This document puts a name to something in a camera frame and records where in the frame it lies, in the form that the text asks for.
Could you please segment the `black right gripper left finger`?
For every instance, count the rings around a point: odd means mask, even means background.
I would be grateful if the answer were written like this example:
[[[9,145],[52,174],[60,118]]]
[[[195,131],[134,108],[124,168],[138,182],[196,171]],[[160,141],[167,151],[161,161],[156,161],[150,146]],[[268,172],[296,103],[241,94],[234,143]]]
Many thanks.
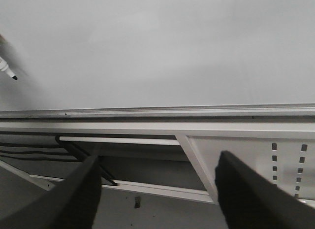
[[[2,229],[91,229],[101,196],[98,158],[88,157],[36,201],[1,219]]]

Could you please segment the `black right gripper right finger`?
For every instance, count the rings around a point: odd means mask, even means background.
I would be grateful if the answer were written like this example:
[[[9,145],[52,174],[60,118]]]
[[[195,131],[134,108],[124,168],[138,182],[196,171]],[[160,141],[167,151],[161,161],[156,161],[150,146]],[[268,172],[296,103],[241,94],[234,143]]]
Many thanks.
[[[229,151],[215,169],[218,202],[230,229],[313,229],[314,208],[263,178]]]

